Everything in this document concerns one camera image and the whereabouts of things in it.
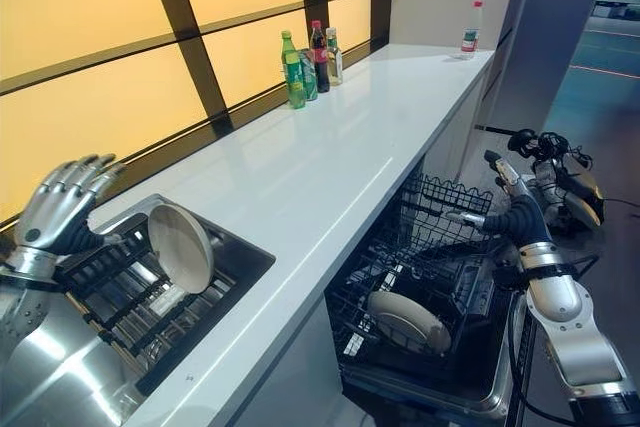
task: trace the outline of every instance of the cabinet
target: cabinet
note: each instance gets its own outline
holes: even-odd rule
[[[445,119],[441,130],[424,156],[423,171],[441,179],[458,179],[465,159],[474,145],[472,131],[484,91],[485,74],[480,76]]]
[[[245,399],[230,425],[350,427],[336,423],[336,417],[360,422],[365,413],[341,392],[329,315],[322,298]]]

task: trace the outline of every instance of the green bottle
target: green bottle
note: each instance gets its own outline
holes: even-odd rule
[[[289,102],[294,109],[304,107],[305,91],[302,76],[302,64],[300,57],[291,41],[291,32],[282,31],[282,68],[284,80],[287,83]]]

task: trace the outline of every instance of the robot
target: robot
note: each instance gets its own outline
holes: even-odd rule
[[[544,140],[541,146],[542,136],[534,137],[529,136],[527,142],[514,142],[513,146],[517,143],[517,148],[524,152],[522,155],[532,152],[530,155],[540,157],[536,157],[536,179],[544,169],[541,166],[551,162],[547,165],[555,172],[554,182],[558,184],[555,189],[567,192],[563,194],[565,202],[569,192],[584,200],[575,190],[566,190],[564,181],[559,180],[564,174],[559,177],[557,174],[557,169],[567,165],[575,167],[569,157],[584,167],[579,158],[570,150],[561,152],[562,149],[554,150],[551,155],[545,150]],[[446,215],[452,221],[488,234],[502,234],[518,248],[520,275],[527,286],[527,306],[546,333],[549,351],[574,416],[574,421],[563,423],[584,427],[640,426],[640,398],[636,388],[615,347],[598,330],[593,319],[593,300],[572,277],[531,190],[500,155],[487,151],[485,159],[498,172],[500,185],[511,197],[509,210],[487,217],[459,211]],[[23,212],[16,228],[17,247],[0,266],[0,375],[17,345],[41,325],[50,296],[60,295],[52,280],[58,256],[120,241],[117,236],[97,235],[87,225],[96,199],[124,169],[122,164],[108,167],[113,160],[113,155],[91,155],[61,165],[44,179]],[[583,180],[578,181],[578,185],[586,185]],[[597,188],[585,188],[584,192],[601,198]],[[515,362],[512,360],[511,364],[517,379]],[[521,391],[517,392],[526,402]]]
[[[540,135],[523,129],[511,136],[508,149],[525,159],[533,157],[533,176],[527,187],[544,214],[550,231],[571,237],[596,231],[604,222],[604,198],[590,169],[593,159],[572,148],[555,132]]]

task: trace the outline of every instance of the dish rack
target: dish rack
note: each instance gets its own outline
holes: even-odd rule
[[[447,371],[469,317],[487,314],[493,283],[479,275],[491,248],[488,236],[444,214],[485,215],[491,201],[490,192],[425,175],[400,187],[327,289],[340,362],[375,363],[381,350],[395,350]],[[438,354],[424,344],[416,353],[415,340],[409,349],[410,339],[391,326],[384,326],[391,335],[383,334],[367,312],[374,291],[402,294],[432,312],[449,330],[451,347]]]
[[[151,206],[162,200],[156,197],[151,199]],[[218,260],[224,260],[225,245],[233,243],[235,236],[202,218],[198,220],[211,238],[220,240],[224,232],[225,242],[220,242],[222,250],[218,252]],[[254,269],[256,275],[248,278],[217,262],[204,292],[187,294],[171,310],[158,315],[152,304],[172,284],[152,251],[147,221],[145,213],[135,213],[111,231],[122,237],[121,243],[68,257],[55,274],[85,322],[138,375],[136,387],[145,396],[266,270]],[[240,267],[248,271],[252,265]]]

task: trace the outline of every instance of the cable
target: cable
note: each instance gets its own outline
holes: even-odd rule
[[[520,295],[522,295],[522,292],[516,292],[515,293],[515,297],[514,297],[514,301],[513,303],[516,304],[518,298],[520,297]],[[517,368],[517,361],[516,361],[516,354],[515,354],[515,347],[514,347],[514,334],[513,334],[513,324],[514,324],[514,318],[513,318],[513,312],[514,312],[515,308],[511,307],[509,308],[509,313],[507,315],[507,343],[508,343],[508,347],[509,347],[509,364],[511,367],[511,377],[513,377],[513,389],[516,391],[516,394],[518,395],[518,398],[520,399],[520,401],[524,404],[524,406],[529,409],[531,412],[533,412],[534,414],[543,417],[547,420],[550,420],[552,422],[555,422],[557,424],[562,424],[562,425],[568,425],[570,427],[585,427],[584,424],[578,424],[577,422],[574,422],[572,420],[569,419],[565,419],[562,417],[557,417],[555,415],[549,414],[543,410],[540,410],[539,408],[537,408],[535,405],[532,405],[528,400],[526,395],[522,392],[522,385],[523,385],[523,380],[522,377],[520,376],[520,372],[518,372],[518,368]],[[631,423],[631,424],[618,424],[618,427],[637,427],[637,422]]]
[[[630,205],[631,207],[635,207],[636,209],[640,209],[640,204],[636,204],[635,202],[631,202],[629,200],[624,200],[624,199],[613,199],[611,197],[607,197],[606,199],[602,199],[606,202],[620,202],[621,204],[627,204]]]

